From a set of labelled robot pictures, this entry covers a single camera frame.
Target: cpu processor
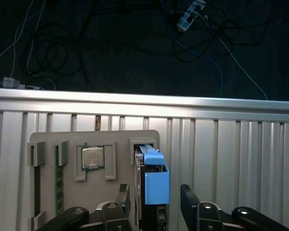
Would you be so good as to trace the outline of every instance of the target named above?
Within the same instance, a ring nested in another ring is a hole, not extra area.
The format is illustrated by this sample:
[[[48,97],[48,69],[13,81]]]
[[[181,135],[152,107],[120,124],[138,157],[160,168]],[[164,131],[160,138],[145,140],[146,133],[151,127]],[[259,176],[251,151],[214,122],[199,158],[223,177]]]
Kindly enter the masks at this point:
[[[104,168],[104,148],[102,146],[88,147],[81,149],[82,170],[96,170]]]

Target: dark floor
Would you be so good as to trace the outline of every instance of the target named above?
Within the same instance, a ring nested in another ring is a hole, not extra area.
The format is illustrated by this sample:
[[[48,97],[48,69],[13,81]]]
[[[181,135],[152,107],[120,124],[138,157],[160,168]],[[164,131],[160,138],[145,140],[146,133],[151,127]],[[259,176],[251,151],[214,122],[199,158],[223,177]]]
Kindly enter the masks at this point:
[[[81,30],[93,0],[60,0],[57,5],[47,7],[41,24],[59,23],[76,37]],[[173,0],[164,0],[167,6]],[[280,0],[214,1],[213,6],[223,9],[229,19],[242,25],[265,22],[268,15]],[[23,22],[31,0],[0,1],[0,53],[14,40],[16,28]],[[118,0],[100,1],[98,9],[115,6]],[[133,4],[152,3],[153,0],[131,0]],[[179,8],[187,9],[191,0],[179,1]],[[29,15],[37,13],[42,0],[35,0]],[[289,11],[289,3],[283,1],[271,18]],[[29,41],[35,28],[37,17],[26,24],[24,33],[16,46],[14,78],[26,83],[32,77],[20,71],[18,57]],[[92,88],[84,80],[83,73],[73,76],[52,78],[59,90],[81,90],[97,92],[119,92],[135,94],[181,95],[198,97],[219,97],[221,77],[217,68],[205,59],[184,63],[173,56],[157,56],[127,48],[122,45],[104,42],[120,42],[151,51],[171,51],[166,20],[158,10],[135,10],[130,14],[110,13],[94,17],[80,43],[83,60]],[[251,30],[260,36],[265,26]],[[193,31],[180,39],[190,47],[207,35]],[[243,33],[240,41],[254,42]],[[223,74],[223,98],[263,99],[262,93],[251,83],[235,62],[228,57],[218,57],[216,47],[210,46],[205,53],[214,60]],[[235,46],[233,55],[250,77],[265,91],[270,100],[289,100],[289,15],[268,24],[266,36],[260,46]],[[182,58],[193,59],[188,53]],[[69,55],[67,69],[77,68],[77,59]],[[0,81],[9,77],[13,64],[13,49],[0,59]],[[37,80],[34,85],[45,86],[45,80]]]

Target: white corrugated wall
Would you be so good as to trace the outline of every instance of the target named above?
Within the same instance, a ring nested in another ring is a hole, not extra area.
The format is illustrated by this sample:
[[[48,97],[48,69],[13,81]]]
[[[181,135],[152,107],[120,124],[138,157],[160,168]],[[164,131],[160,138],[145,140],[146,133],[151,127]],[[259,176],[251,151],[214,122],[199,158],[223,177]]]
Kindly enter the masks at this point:
[[[26,143],[37,131],[94,131],[93,115],[0,112],[0,231],[27,231]],[[154,129],[171,169],[169,231],[186,229],[179,185],[224,211],[249,206],[289,227],[289,123],[101,116],[100,130]]]

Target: green circuit board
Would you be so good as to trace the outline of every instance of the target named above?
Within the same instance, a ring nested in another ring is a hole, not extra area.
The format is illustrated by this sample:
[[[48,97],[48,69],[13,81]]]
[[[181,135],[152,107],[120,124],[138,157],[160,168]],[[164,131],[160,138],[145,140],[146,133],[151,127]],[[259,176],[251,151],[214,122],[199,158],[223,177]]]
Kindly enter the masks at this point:
[[[64,211],[63,166],[59,166],[59,146],[55,146],[55,211],[56,215]]]

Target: power plug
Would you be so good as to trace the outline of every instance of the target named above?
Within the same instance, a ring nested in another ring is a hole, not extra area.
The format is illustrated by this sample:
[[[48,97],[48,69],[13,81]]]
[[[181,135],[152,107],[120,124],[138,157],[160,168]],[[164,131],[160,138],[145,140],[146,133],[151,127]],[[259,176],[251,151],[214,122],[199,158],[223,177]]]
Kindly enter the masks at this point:
[[[197,0],[192,2],[192,4],[188,7],[184,15],[177,23],[178,30],[183,33],[186,32],[197,18],[198,12],[202,11],[205,6],[206,2],[204,0]]]
[[[19,88],[20,85],[20,81],[14,78],[8,78],[8,77],[4,77],[3,78],[3,83],[2,83],[2,87],[3,88],[14,88],[17,89]]]

